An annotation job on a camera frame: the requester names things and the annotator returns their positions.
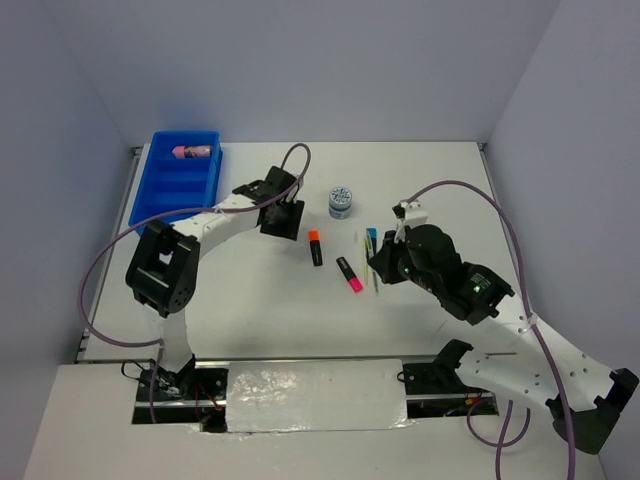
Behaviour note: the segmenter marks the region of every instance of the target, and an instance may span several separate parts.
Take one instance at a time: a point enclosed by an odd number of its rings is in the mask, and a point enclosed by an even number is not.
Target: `small jar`
[[[336,187],[329,193],[329,215],[343,219],[349,216],[353,195],[346,187]]]

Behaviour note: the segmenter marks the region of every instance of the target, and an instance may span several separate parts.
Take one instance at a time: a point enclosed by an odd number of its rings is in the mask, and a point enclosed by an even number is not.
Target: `gray wall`
[[[22,478],[128,152],[39,1],[0,6],[0,477]]]
[[[640,3],[563,0],[489,142],[534,305],[611,366],[640,373]],[[640,478],[640,395],[601,454]]]
[[[487,140],[559,0],[45,0],[129,143]]]

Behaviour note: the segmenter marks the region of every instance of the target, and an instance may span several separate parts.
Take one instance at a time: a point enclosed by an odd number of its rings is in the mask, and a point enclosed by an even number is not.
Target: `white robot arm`
[[[185,307],[196,290],[198,263],[231,237],[260,227],[262,233],[295,240],[304,202],[300,184],[281,200],[260,208],[289,189],[296,177],[272,167],[265,180],[243,185],[213,211],[168,225],[160,220],[145,228],[126,274],[134,298],[158,326],[164,345],[159,377],[176,393],[189,385],[195,357],[189,346]]]
[[[400,224],[386,232],[369,265],[383,283],[411,281],[435,295],[441,306],[470,329],[498,340],[517,355],[486,356],[464,338],[452,340],[434,365],[404,366],[405,382],[439,381],[483,388],[524,406],[551,413],[563,438],[566,423],[558,387],[538,341],[536,325],[558,367],[573,420],[576,447],[596,454],[638,385],[627,369],[612,371],[580,351],[536,314],[527,318],[522,299],[496,273],[462,262],[451,237],[429,225],[418,202],[394,208]]]

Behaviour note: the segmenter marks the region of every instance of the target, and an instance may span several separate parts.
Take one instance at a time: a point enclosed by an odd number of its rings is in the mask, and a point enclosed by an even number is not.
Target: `cable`
[[[120,365],[120,373],[122,374],[123,377],[126,378],[130,378],[131,380],[136,380],[136,381],[140,381],[140,377],[136,378],[136,377],[132,377],[131,375],[127,375],[127,373],[124,371],[125,367],[128,364],[132,364],[135,365],[136,367],[138,367],[141,371],[144,371],[144,367],[142,365],[140,365],[138,362],[136,362],[135,360],[125,360],[124,362],[122,362],[122,365]]]
[[[498,203],[493,198],[491,198],[489,195],[484,193],[478,187],[471,185],[470,183],[462,182],[460,180],[442,180],[440,182],[435,182],[435,183],[432,183],[431,185],[427,185],[422,190],[419,190],[413,196],[411,196],[407,200],[407,202],[411,203],[415,201],[418,197],[420,197],[420,195],[428,192],[429,190],[433,190],[434,188],[437,188],[443,185],[457,185],[460,187],[467,188],[477,193],[482,198],[484,198],[496,210],[496,212],[498,212],[500,219],[502,220],[507,230],[509,231],[509,236],[511,237],[511,241],[513,242],[513,249],[516,255],[516,263],[518,265],[517,274],[518,274],[518,283],[520,284],[520,291],[522,293],[522,304],[524,306],[524,311],[527,318],[530,318],[531,315],[533,314],[533,311],[531,309],[531,302],[529,300],[529,294],[527,291],[524,259],[522,256],[522,249],[520,248],[520,243],[518,242],[518,236],[516,235],[515,229],[513,228],[513,225],[511,224],[511,222],[509,221],[507,214],[504,212],[502,207],[500,207],[500,205],[498,205]],[[567,448],[569,450],[567,480],[574,480],[576,475],[576,440],[575,440],[575,433],[573,430],[571,407],[569,406],[569,399],[567,398],[567,392],[564,388],[564,384],[562,383],[562,377],[560,375],[560,371],[558,370],[558,366],[556,365],[556,362],[553,359],[553,355],[551,354],[551,351],[549,350],[549,346],[545,342],[542,336],[542,333],[540,332],[540,329],[538,328],[537,325],[533,325],[531,327],[531,330],[533,331],[533,334],[536,336],[536,339],[538,340],[538,343],[542,348],[542,352],[544,353],[544,356],[546,357],[547,362],[549,363],[549,367],[551,368],[551,373],[553,374],[553,378],[556,382],[556,386],[558,387],[558,394],[560,395],[560,402],[562,403],[562,412],[564,414],[564,418],[566,419],[565,423],[567,426]],[[506,428],[508,427],[509,420],[510,420],[510,416],[509,418],[505,416],[505,422],[503,425],[503,429],[505,431],[506,431]],[[504,448],[504,445],[500,446],[498,450],[496,450],[496,457],[500,455],[502,448]],[[499,468],[499,466],[500,466],[500,462],[496,458],[496,468]],[[499,475],[500,475],[500,472],[496,470],[497,478],[500,478]]]
[[[493,448],[497,448],[498,444],[497,443],[493,443],[490,442],[489,440],[482,438],[480,436],[480,434],[476,431],[475,428],[473,428],[473,425],[471,424],[471,416],[473,415],[473,412],[475,411],[475,409],[480,406],[483,403],[487,403],[491,401],[490,398],[483,398],[481,400],[476,401],[473,405],[471,405],[471,407],[469,408],[469,411],[467,412],[467,427],[469,427],[469,431],[471,432],[471,434],[476,437],[476,439],[481,442],[484,443],[485,445],[489,446],[489,447],[493,447]],[[514,438],[513,440],[510,440],[508,442],[506,442],[505,444],[502,445],[502,448],[508,448],[511,447],[513,445],[515,445],[516,443],[518,443],[520,440],[522,440],[522,438],[526,435],[527,430],[529,430],[529,425],[531,423],[531,410],[529,410],[527,408],[527,416],[524,419],[524,425],[522,426],[522,430],[520,431],[520,433],[518,434],[518,436],[516,438]]]
[[[511,420],[512,413],[513,401],[509,400],[507,405],[507,414],[504,416],[504,423],[502,424],[502,430],[500,431],[500,437],[498,438],[498,446],[496,447],[496,480],[502,480],[502,475],[500,474],[500,460],[502,460],[504,439],[507,437],[507,430],[509,429],[509,421]]]
[[[196,388],[194,388],[195,390],[195,398],[196,398],[196,418],[198,419],[198,422],[201,422],[200,420],[200,412],[198,411],[198,386],[196,385]]]
[[[151,380],[149,380],[149,413],[151,414],[151,421],[153,423],[158,423],[156,421],[156,412],[153,410],[153,390],[156,386],[156,379],[158,378],[158,368],[160,368],[162,353],[164,352],[164,342],[162,341],[162,339],[160,339],[158,345],[160,345],[160,348],[158,348],[158,356],[156,357],[156,363],[153,365],[153,370],[151,370]]]
[[[80,313],[80,320],[82,321],[82,323],[84,325],[84,328],[89,330],[89,332],[93,336],[99,338],[103,342],[109,343],[111,345],[115,345],[117,347],[141,348],[141,347],[151,347],[153,345],[159,345],[160,349],[158,350],[158,358],[159,359],[162,358],[162,353],[161,352],[162,352],[162,349],[163,349],[163,343],[162,343],[162,339],[161,338],[156,338],[154,340],[148,340],[146,342],[123,342],[121,340],[116,340],[115,338],[111,338],[111,337],[103,334],[102,332],[100,332],[98,329],[96,329],[93,326],[93,324],[89,320],[89,316],[87,315],[87,312],[86,312],[86,310],[84,308],[84,293],[85,293],[85,289],[87,288],[87,283],[89,281],[89,277],[91,276],[91,273],[95,269],[96,265],[98,264],[100,259],[108,251],[110,251],[115,246],[116,243],[118,243],[124,237],[129,235],[131,232],[134,232],[138,228],[140,228],[140,227],[142,227],[142,226],[144,226],[144,225],[146,225],[149,222],[152,222],[154,220],[159,220],[161,218],[171,217],[171,216],[174,216],[174,215],[196,214],[196,213],[202,213],[202,212],[211,212],[211,213],[247,213],[247,212],[252,212],[254,210],[261,210],[261,209],[263,209],[265,207],[268,207],[269,205],[272,205],[272,204],[276,203],[277,201],[285,198],[287,195],[289,195],[289,193],[291,191],[293,191],[294,188],[296,188],[298,185],[300,185],[300,183],[302,182],[304,176],[307,173],[307,170],[309,169],[309,165],[311,164],[311,149],[309,149],[309,147],[304,143],[296,143],[296,144],[292,145],[289,148],[289,150],[287,151],[287,153],[285,154],[284,160],[282,162],[282,166],[284,166],[286,164],[286,162],[289,159],[289,156],[291,155],[291,153],[297,148],[303,148],[307,152],[307,160],[306,160],[306,162],[304,164],[304,167],[302,168],[302,171],[300,172],[300,175],[298,175],[298,178],[296,178],[295,181],[288,188],[286,188],[282,193],[276,195],[275,197],[270,198],[269,200],[265,200],[264,202],[262,202],[262,203],[260,203],[258,205],[252,205],[250,207],[225,208],[224,210],[220,210],[219,208],[216,208],[216,207],[194,207],[194,208],[181,208],[179,210],[172,210],[170,212],[164,212],[164,213],[160,213],[158,215],[154,215],[152,217],[146,218],[145,220],[142,220],[141,222],[138,222],[135,225],[132,225],[131,227],[123,230],[118,235],[113,237],[104,247],[102,247],[102,249],[100,249],[98,251],[98,253],[96,254],[96,256],[93,259],[93,261],[89,264],[89,268],[87,268],[87,270],[82,275],[82,278],[80,279],[80,284],[78,286],[78,293],[77,293],[77,296],[76,296],[76,307],[78,309],[78,313]],[[156,365],[154,367],[155,375],[153,375],[153,374],[151,375],[151,385],[149,386],[149,407],[151,409],[151,420],[154,423],[155,423],[155,415],[153,414],[153,387],[154,387],[154,384],[155,384],[155,376],[157,375],[158,363],[159,363],[159,360],[156,361]]]

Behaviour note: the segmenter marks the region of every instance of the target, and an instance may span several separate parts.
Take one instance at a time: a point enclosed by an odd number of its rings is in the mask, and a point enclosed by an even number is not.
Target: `white table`
[[[136,382],[117,365],[58,370],[25,480],[494,480],[494,451],[462,418],[425,419],[402,429],[290,434],[204,434],[189,425],[131,425]],[[501,419],[475,417],[496,439]],[[509,437],[519,431],[514,419]],[[566,444],[548,415],[503,456],[502,477],[566,478]],[[604,480],[598,458],[578,452],[577,480]]]
[[[223,144],[218,199],[238,185],[264,178],[279,165],[289,143]],[[428,355],[452,338],[485,352],[503,352],[488,336],[450,317],[425,291],[410,284],[355,295],[335,259],[345,256],[363,272],[365,227],[378,235],[394,227],[391,207],[421,187],[443,179],[464,180],[491,194],[475,143],[311,143],[313,162],[299,198],[306,202],[297,242],[239,235],[200,263],[197,291],[187,308],[189,340],[199,359],[309,358]],[[121,219],[125,228],[148,145],[135,172]],[[304,152],[287,166],[302,168]],[[338,185],[354,195],[349,219],[329,217],[328,193]],[[430,220],[454,239],[463,259],[494,269],[515,287],[516,276],[497,214],[460,187],[442,187],[422,198]],[[307,231],[320,231],[324,266],[311,263]],[[124,283],[138,237],[115,249],[95,300],[95,326],[125,341],[156,338]],[[121,349],[90,338],[83,360],[147,359],[155,349]]]

